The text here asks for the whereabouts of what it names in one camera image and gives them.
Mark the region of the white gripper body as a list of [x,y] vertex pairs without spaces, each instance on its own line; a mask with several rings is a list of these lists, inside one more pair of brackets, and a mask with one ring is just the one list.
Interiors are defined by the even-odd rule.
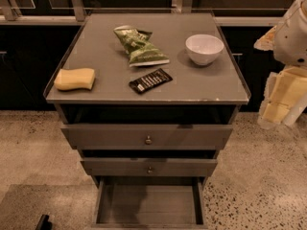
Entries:
[[259,112],[258,112],[258,119],[257,123],[261,128],[274,128],[276,127],[275,123],[269,122],[263,118],[265,109],[269,103],[269,96],[272,93],[272,90],[274,88],[275,82],[276,82],[277,74],[274,72],[270,72],[266,85],[264,90],[264,100],[260,104]]

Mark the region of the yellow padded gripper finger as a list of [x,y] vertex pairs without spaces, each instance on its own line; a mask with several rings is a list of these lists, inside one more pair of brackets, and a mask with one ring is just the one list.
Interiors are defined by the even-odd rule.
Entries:
[[286,66],[277,74],[263,118],[275,124],[294,124],[306,108],[307,69]]

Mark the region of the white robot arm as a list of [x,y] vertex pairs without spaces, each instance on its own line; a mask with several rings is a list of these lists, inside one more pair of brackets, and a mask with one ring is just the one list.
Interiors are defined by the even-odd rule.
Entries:
[[254,48],[273,51],[274,58],[285,65],[267,78],[258,124],[265,129],[289,127],[307,106],[307,0],[295,0]]

